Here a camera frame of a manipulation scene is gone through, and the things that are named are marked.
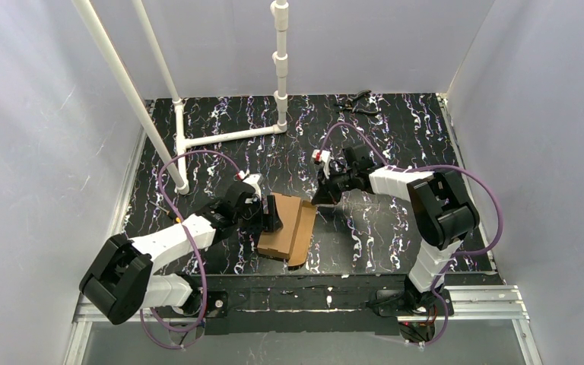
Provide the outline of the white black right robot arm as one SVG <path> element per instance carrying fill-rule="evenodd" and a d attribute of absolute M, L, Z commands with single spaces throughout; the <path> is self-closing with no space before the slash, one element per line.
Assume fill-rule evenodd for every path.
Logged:
<path fill-rule="evenodd" d="M 400 170 L 374 161 L 363 145 L 345 148 L 343 155 L 343 160 L 336 160 L 328 151 L 312 152 L 312 161 L 319 167 L 312 204 L 336 205 L 351 190 L 409 202 L 421 246 L 404 295 L 418 300 L 439 289 L 452 255 L 480 223 L 462 179 L 463 169 L 436 165 Z"/>

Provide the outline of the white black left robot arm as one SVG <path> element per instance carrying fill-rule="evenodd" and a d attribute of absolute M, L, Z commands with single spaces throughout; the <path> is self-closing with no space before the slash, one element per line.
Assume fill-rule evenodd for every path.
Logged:
<path fill-rule="evenodd" d="M 198 315 L 208 299 L 202 281 L 187 274 L 161 275 L 159 270 L 201 253 L 238 228 L 276 233 L 283 226 L 275 195 L 262 195 L 251 181 L 234 182 L 225 195 L 170 227 L 144 236 L 118 233 L 108 238 L 78 288 L 113 325 L 142 309 L 165 306 Z"/>

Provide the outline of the brown cardboard paper box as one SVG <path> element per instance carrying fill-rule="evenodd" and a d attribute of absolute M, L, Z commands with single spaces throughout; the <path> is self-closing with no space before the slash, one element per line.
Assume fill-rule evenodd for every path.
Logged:
<path fill-rule="evenodd" d="M 292 268 L 304 265 L 313 237 L 317 207 L 300 197 L 276 192 L 268 196 L 267 205 L 276 208 L 282 227 L 272 233 L 261 233 L 258 253 L 283 259 Z"/>

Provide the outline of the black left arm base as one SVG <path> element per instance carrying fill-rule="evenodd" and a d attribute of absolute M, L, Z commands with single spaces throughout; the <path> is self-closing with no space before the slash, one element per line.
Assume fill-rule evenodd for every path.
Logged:
<path fill-rule="evenodd" d="M 186 299 L 183 305 L 173 306 L 172 310 L 183 317 L 195 318 L 201 312 L 202 289 L 196 289 Z M 228 293 L 226 291 L 209 290 L 206 297 L 204 317 L 224 318 L 228 312 Z"/>

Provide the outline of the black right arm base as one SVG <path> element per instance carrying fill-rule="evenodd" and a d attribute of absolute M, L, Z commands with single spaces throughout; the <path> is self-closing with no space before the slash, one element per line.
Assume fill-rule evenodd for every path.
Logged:
<path fill-rule="evenodd" d="M 443 284 L 435 289 L 438 299 L 430 289 L 419 292 L 410 281 L 403 290 L 382 289 L 371 293 L 364 306 L 381 317 L 425 316 L 416 322 L 400 322 L 401 336 L 409 343 L 432 341 L 436 336 L 436 320 L 449 318 L 455 313 L 450 292 Z"/>

